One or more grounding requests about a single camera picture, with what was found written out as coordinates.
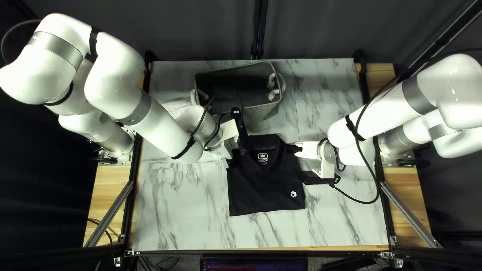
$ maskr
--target white logo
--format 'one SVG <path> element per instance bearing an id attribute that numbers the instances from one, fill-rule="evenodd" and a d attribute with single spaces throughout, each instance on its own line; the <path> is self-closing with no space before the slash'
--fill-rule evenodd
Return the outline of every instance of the white logo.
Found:
<path id="1" fill-rule="evenodd" d="M 258 159 L 266 160 L 266 159 L 268 159 L 268 154 L 265 153 L 265 152 L 258 153 Z"/>

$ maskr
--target black curtain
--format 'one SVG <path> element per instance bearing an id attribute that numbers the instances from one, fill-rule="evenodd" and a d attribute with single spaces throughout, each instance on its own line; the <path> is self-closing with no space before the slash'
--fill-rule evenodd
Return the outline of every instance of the black curtain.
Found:
<path id="1" fill-rule="evenodd" d="M 0 0 L 0 36 L 33 18 L 21 2 Z M 81 247 L 97 169 L 89 158 L 96 146 L 63 129 L 44 106 L 20 103 L 3 90 L 0 116 L 2 256 Z"/>

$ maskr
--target marble surface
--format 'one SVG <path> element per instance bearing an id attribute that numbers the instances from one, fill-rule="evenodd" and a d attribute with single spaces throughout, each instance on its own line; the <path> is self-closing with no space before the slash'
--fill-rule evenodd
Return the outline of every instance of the marble surface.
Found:
<path id="1" fill-rule="evenodd" d="M 164 103 L 188 99 L 194 74 L 251 63 L 155 62 L 150 95 Z M 285 142 L 320 140 L 333 122 L 362 105 L 351 59 L 271 60 L 287 89 L 278 114 L 251 123 L 252 135 Z M 300 159 L 305 170 L 319 161 Z M 370 200 L 375 184 L 365 167 L 347 166 L 337 186 Z M 227 175 L 221 162 L 174 163 L 144 141 L 139 172 L 134 250 L 220 249 L 387 244 L 380 200 L 359 204 L 327 185 L 304 186 L 306 209 L 229 217 Z"/>

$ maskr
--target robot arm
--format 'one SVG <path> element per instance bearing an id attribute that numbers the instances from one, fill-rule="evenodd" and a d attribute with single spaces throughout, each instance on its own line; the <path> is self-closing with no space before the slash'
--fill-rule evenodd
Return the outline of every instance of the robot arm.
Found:
<path id="1" fill-rule="evenodd" d="M 97 32 L 69 16 L 50 14 L 40 22 L 19 57 L 0 70 L 0 86 L 14 99 L 27 104 L 62 101 L 87 53 L 98 55 L 84 87 L 85 98 L 92 106 L 120 120 L 180 161 L 196 161 L 201 157 L 201 143 L 194 141 L 155 99 L 136 86 L 144 72 L 144 60 L 139 53 L 115 37 Z M 70 113 L 85 112 L 73 109 Z M 106 121 L 93 113 L 87 119 Z M 98 129 L 104 126 L 112 127 L 90 125 L 94 130 L 90 133 L 79 129 L 79 125 L 69 127 L 88 136 L 101 134 Z M 120 135 L 115 138 L 126 139 Z M 117 145 L 115 149 L 121 149 L 124 142 L 114 142 L 114 145 Z"/>
<path id="2" fill-rule="evenodd" d="M 373 100 L 358 128 L 363 138 L 379 135 L 436 109 L 452 129 L 482 126 L 482 67 L 472 57 L 454 54 L 437 62 Z M 363 107 L 349 114 L 356 122 Z M 328 129 L 338 148 L 355 144 L 352 132 L 340 119 Z"/>
<path id="3" fill-rule="evenodd" d="M 382 93 L 360 119 L 358 135 L 366 139 L 360 142 L 365 158 L 369 163 L 373 161 L 375 149 L 371 137 L 377 135 L 382 155 L 391 159 L 400 159 L 404 152 L 430 141 L 445 158 L 481 150 L 481 87 L 479 63 L 468 55 L 454 54 Z M 356 123 L 362 109 L 347 116 L 351 122 Z M 304 148 L 296 155 L 314 156 L 311 158 L 321 160 L 322 165 L 335 163 L 330 150 L 336 147 L 342 164 L 365 165 L 346 118 L 329 127 L 328 139 L 323 146 Z M 332 178 L 333 174 L 328 172 L 320 177 Z"/>

